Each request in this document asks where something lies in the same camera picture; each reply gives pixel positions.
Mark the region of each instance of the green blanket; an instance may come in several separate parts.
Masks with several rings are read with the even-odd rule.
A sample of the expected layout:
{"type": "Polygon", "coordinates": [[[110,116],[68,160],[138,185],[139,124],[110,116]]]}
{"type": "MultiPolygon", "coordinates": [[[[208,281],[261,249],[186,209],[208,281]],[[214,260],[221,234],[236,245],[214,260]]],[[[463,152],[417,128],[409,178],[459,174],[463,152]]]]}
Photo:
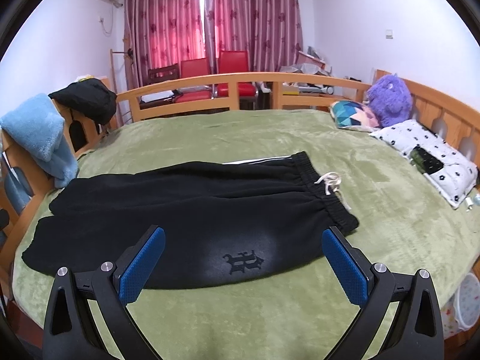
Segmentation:
{"type": "MultiPolygon", "coordinates": [[[[480,209],[456,211],[392,148],[368,134],[337,130],[319,111],[231,111],[148,120],[124,126],[79,160],[80,177],[136,173],[200,160],[230,162],[305,150],[320,174],[335,171],[360,226],[349,242],[391,271],[430,271],[439,303],[453,294],[480,252],[480,209]]],[[[43,325],[53,278],[29,269],[22,252],[37,221],[50,215],[45,198],[15,258],[13,290],[20,307],[43,325]]],[[[100,332],[119,356],[96,305],[100,332]]],[[[128,306],[138,326],[168,360],[322,359],[358,311],[347,301],[327,260],[228,286],[144,290],[128,306]]],[[[395,305],[370,348],[378,350],[395,305]]]]}

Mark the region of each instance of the purple furry stuffed animal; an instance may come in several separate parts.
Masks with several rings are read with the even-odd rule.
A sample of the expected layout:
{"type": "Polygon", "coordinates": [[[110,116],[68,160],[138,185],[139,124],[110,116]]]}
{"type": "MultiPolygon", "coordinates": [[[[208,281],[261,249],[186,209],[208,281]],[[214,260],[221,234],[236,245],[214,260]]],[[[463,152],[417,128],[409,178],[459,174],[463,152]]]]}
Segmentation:
{"type": "Polygon", "coordinates": [[[396,75],[380,78],[367,91],[368,107],[382,127],[390,127],[410,118],[413,100],[404,81],[396,75]]]}

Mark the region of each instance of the pink curtain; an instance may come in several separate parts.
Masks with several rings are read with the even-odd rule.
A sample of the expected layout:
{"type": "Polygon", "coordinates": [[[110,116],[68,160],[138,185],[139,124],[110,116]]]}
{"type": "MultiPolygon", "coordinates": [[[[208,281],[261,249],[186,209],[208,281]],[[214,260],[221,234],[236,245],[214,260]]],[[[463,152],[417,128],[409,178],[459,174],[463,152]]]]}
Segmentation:
{"type": "Polygon", "coordinates": [[[134,86],[146,85],[148,69],[205,57],[200,15],[200,0],[125,0],[134,86]]]}
{"type": "Polygon", "coordinates": [[[277,71],[302,49],[298,0],[205,0],[205,48],[212,68],[220,50],[247,50],[252,71],[277,71]]]}

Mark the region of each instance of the laundry basket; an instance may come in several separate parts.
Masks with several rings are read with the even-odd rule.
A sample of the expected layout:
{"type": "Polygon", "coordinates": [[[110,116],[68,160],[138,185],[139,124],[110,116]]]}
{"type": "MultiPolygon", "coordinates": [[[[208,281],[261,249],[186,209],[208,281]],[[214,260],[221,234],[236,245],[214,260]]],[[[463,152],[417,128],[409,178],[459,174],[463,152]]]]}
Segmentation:
{"type": "Polygon", "coordinates": [[[473,273],[466,274],[454,295],[442,307],[445,339],[472,328],[480,317],[480,282],[473,273]]]}

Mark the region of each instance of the blue gripper pad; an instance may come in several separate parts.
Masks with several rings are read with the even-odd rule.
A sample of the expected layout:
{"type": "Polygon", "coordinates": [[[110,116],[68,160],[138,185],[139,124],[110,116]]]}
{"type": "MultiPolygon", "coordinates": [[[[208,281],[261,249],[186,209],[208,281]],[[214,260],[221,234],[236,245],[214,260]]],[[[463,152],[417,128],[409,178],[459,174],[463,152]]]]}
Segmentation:
{"type": "Polygon", "coordinates": [[[137,300],[164,249],[165,232],[157,227],[120,278],[118,297],[124,307],[137,300]]]}
{"type": "Polygon", "coordinates": [[[367,303],[367,279],[331,230],[322,233],[322,250],[350,303],[367,303]]]}

